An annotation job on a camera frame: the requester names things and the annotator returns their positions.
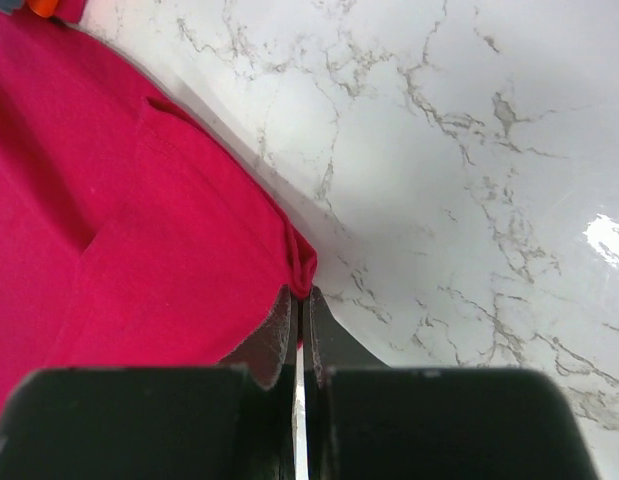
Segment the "magenta polo shirt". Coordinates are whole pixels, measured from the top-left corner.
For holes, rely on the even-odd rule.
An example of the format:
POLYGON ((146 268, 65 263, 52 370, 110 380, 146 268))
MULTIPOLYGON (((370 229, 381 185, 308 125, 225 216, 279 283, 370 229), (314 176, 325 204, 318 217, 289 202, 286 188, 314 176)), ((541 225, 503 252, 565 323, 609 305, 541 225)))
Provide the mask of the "magenta polo shirt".
POLYGON ((317 267, 238 161, 70 27, 83 8, 0 13, 0 412, 37 369, 216 363, 317 267))

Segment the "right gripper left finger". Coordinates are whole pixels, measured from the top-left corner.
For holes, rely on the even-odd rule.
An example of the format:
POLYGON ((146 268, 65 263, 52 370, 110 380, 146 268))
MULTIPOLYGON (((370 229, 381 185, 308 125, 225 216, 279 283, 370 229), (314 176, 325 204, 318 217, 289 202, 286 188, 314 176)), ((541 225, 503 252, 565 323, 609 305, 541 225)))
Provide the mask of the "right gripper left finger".
POLYGON ((221 359, 219 364, 246 367, 261 388, 273 388, 286 363, 288 349, 291 349, 292 358, 295 358, 293 306, 292 293, 288 286, 283 286, 263 323, 221 359))

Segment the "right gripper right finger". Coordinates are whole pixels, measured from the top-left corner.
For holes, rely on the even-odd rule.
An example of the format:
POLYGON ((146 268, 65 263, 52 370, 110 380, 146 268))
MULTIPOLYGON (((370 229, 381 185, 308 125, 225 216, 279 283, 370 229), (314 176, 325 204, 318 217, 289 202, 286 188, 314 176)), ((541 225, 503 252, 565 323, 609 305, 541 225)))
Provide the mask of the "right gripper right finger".
POLYGON ((302 306, 306 387, 321 387, 329 368, 388 367, 335 319, 318 287, 312 287, 302 306))

